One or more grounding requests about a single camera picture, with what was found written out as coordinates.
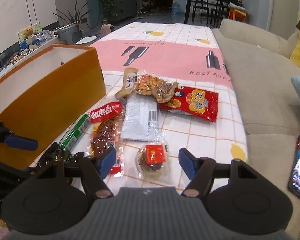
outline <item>plastic wrapper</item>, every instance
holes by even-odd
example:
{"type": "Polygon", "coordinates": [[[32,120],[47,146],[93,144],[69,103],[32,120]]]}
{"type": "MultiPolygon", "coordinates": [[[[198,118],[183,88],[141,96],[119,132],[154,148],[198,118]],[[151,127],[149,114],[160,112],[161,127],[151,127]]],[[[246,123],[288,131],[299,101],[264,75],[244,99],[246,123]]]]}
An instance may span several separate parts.
{"type": "Polygon", "coordinates": [[[137,93],[128,95],[121,137],[149,141],[158,134],[158,108],[153,97],[137,93]]]}
{"type": "Polygon", "coordinates": [[[116,177],[123,175],[123,145],[121,140],[121,129],[124,119],[120,102],[110,102],[98,109],[92,110],[91,123],[93,131],[91,134],[92,154],[98,158],[110,147],[116,150],[116,163],[110,174],[116,177]]]}
{"type": "Polygon", "coordinates": [[[114,95],[122,104],[123,108],[125,108],[127,104],[127,95],[131,94],[134,90],[134,85],[137,81],[137,73],[137,68],[127,67],[124,70],[122,88],[114,95]]]}
{"type": "Polygon", "coordinates": [[[153,95],[158,103],[168,102],[173,97],[175,88],[178,87],[177,82],[167,82],[146,73],[138,74],[137,78],[134,90],[141,95],[153,95]]]}
{"type": "Polygon", "coordinates": [[[164,132],[158,133],[138,150],[136,165],[140,177],[159,177],[170,173],[169,146],[164,132]]]}
{"type": "Polygon", "coordinates": [[[88,114],[80,115],[60,140],[60,149],[70,151],[89,124],[90,116],[88,114]]]}
{"type": "Polygon", "coordinates": [[[218,93],[179,86],[169,102],[160,104],[160,110],[163,109],[175,114],[192,114],[210,122],[216,122],[218,93]]]}

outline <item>white packet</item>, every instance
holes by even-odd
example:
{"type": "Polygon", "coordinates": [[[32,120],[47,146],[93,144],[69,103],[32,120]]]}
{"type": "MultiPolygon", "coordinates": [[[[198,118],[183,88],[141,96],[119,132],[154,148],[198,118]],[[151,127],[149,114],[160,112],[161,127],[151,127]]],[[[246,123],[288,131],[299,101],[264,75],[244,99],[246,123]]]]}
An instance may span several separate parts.
{"type": "Polygon", "coordinates": [[[149,141],[158,133],[158,108],[153,97],[132,93],[128,95],[121,137],[149,141]]]}

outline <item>beige sofa cushion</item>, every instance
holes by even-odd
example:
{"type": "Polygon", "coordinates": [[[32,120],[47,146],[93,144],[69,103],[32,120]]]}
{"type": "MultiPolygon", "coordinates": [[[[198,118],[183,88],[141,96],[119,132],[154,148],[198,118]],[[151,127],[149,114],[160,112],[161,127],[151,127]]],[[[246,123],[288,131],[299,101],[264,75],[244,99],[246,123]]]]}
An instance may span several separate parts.
{"type": "Polygon", "coordinates": [[[291,77],[300,69],[289,59],[213,34],[230,73],[247,134],[300,135],[300,100],[291,77]]]}
{"type": "Polygon", "coordinates": [[[220,25],[220,31],[227,39],[258,45],[262,48],[269,49],[271,52],[283,55],[286,58],[290,58],[294,49],[294,47],[291,49],[289,42],[284,38],[253,25],[238,21],[223,19],[220,25]]]}
{"type": "Polygon", "coordinates": [[[286,233],[300,239],[300,199],[287,189],[296,141],[297,136],[283,134],[247,136],[249,165],[290,198],[293,214],[286,233]]]}

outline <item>barcode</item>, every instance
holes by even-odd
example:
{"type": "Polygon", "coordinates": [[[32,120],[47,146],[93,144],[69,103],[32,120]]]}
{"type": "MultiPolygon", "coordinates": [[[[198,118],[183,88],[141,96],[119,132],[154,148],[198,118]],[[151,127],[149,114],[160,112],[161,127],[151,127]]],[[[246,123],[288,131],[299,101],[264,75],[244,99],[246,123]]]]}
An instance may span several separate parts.
{"type": "Polygon", "coordinates": [[[75,136],[72,136],[72,138],[68,142],[67,146],[65,147],[65,150],[70,151],[72,149],[72,147],[74,146],[76,141],[77,141],[77,138],[75,136]]]}
{"type": "Polygon", "coordinates": [[[158,120],[158,112],[157,111],[149,111],[149,121],[157,121],[158,120]]]}
{"type": "Polygon", "coordinates": [[[113,165],[113,167],[118,167],[118,166],[120,166],[120,159],[116,159],[115,164],[113,165]]]}
{"type": "Polygon", "coordinates": [[[82,123],[82,125],[80,125],[80,127],[78,128],[80,134],[82,134],[84,132],[84,130],[88,127],[89,125],[89,118],[87,118],[86,120],[84,120],[84,122],[82,123]]]}
{"type": "Polygon", "coordinates": [[[110,147],[114,147],[114,141],[107,141],[106,148],[109,149],[110,147]]]}

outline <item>cabinet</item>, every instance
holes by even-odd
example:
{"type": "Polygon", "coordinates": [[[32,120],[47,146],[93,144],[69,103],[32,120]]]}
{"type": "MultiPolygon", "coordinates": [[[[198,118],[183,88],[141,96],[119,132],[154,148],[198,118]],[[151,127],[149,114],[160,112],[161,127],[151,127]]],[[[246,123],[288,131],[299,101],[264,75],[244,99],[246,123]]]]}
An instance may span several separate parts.
{"type": "Polygon", "coordinates": [[[108,16],[110,23],[120,21],[127,17],[137,16],[137,0],[114,0],[117,7],[114,8],[113,12],[117,16],[108,16]]]}

